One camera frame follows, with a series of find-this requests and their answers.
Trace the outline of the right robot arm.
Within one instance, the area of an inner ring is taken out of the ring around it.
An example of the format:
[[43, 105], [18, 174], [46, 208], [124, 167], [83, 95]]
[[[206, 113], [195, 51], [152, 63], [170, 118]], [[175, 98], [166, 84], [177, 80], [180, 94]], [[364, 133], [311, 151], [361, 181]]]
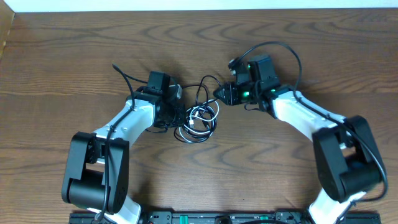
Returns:
[[377, 184], [387, 184], [381, 155], [362, 116], [331, 113], [281, 84], [268, 55], [246, 63], [238, 57], [228, 68], [236, 81], [215, 90], [217, 99], [230, 106], [255, 105], [257, 111], [290, 124], [312, 142], [322, 189], [307, 210], [306, 222], [340, 223]]

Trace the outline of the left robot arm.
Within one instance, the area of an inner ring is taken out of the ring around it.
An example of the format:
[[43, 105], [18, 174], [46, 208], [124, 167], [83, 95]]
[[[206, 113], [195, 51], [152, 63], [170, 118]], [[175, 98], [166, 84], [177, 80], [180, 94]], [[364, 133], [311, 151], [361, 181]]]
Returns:
[[129, 151], [153, 126], [181, 126], [182, 87], [168, 74], [151, 72], [145, 86], [131, 90], [124, 108], [102, 128], [77, 132], [70, 142], [62, 199], [88, 210], [70, 214], [70, 223], [140, 223], [141, 206], [128, 196]]

